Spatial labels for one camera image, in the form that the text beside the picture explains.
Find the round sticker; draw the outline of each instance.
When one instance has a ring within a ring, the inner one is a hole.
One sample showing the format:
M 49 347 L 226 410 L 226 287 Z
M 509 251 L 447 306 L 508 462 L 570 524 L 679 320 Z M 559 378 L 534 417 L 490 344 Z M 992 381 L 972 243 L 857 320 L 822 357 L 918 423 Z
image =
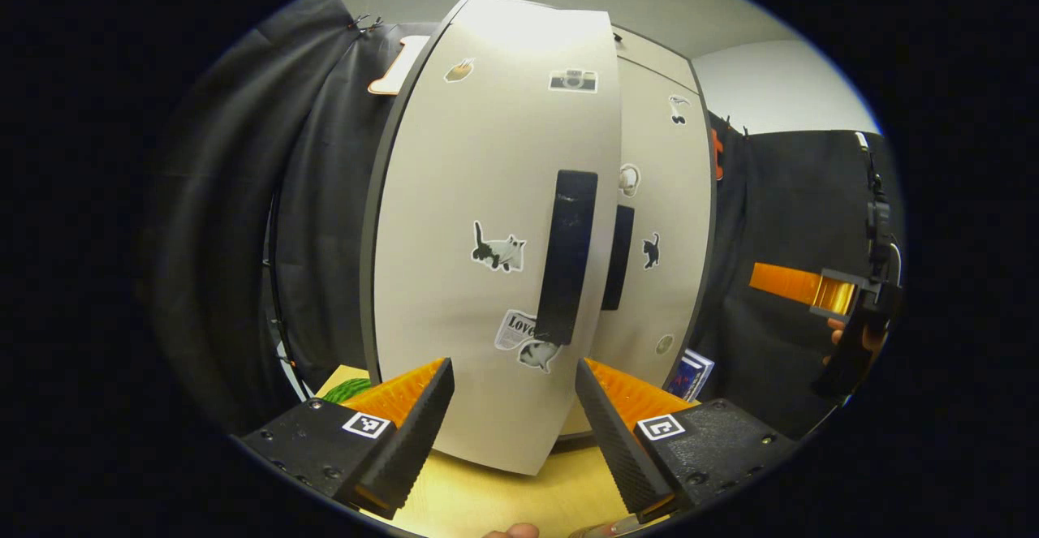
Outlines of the round sticker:
M 674 335 L 664 335 L 657 342 L 657 355 L 664 355 L 667 350 L 671 349 L 671 344 L 674 343 Z

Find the finger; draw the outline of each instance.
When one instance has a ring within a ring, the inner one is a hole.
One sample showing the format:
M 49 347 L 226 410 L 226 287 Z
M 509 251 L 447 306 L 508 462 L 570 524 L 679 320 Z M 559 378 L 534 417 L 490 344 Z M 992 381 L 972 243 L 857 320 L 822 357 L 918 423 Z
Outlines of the finger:
M 513 523 L 507 534 L 509 538 L 538 538 L 540 532 L 533 523 Z

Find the black fabric backdrop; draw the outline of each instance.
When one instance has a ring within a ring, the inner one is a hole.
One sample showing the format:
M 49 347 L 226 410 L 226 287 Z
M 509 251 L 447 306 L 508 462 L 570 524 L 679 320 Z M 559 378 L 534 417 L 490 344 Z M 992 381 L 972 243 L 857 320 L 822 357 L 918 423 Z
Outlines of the black fabric backdrop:
M 238 433 L 295 401 L 274 352 L 281 333 L 314 391 L 340 365 L 365 368 L 359 239 L 394 101 L 367 86 L 389 69 L 403 36 L 431 34 L 436 24 L 388 24 L 366 34 L 350 24 L 341 0 L 298 0 L 250 31 L 182 103 L 157 164 L 166 208 L 148 233 L 160 254 L 156 324 L 196 400 Z M 711 117 L 725 145 L 725 177 L 691 339 L 717 362 L 701 399 L 728 398 L 799 437 L 829 409 L 808 389 L 831 352 L 829 330 L 802 305 L 747 284 L 754 262 L 867 274 L 864 163 L 852 132 L 745 136 Z M 899 227 L 890 153 L 879 135 L 867 136 Z M 215 187 L 230 198 L 215 201 Z

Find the green object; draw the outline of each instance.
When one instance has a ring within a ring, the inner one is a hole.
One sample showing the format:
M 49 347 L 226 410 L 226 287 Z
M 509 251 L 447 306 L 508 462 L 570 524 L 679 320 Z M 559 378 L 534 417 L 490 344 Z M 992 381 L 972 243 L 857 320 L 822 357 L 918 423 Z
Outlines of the green object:
M 342 404 L 370 387 L 372 387 L 372 381 L 368 378 L 353 378 L 328 391 L 321 400 Z

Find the wooden table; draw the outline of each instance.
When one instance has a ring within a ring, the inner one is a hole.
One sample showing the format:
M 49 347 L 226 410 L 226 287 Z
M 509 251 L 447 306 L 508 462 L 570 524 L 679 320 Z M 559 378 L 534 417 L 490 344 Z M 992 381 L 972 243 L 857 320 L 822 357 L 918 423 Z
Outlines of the wooden table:
M 367 377 L 364 369 L 341 366 L 317 395 Z M 566 538 L 580 528 L 628 516 L 598 447 L 554 452 L 535 477 L 433 451 L 392 521 L 362 513 L 431 538 L 481 538 L 516 522 L 537 526 L 540 538 Z

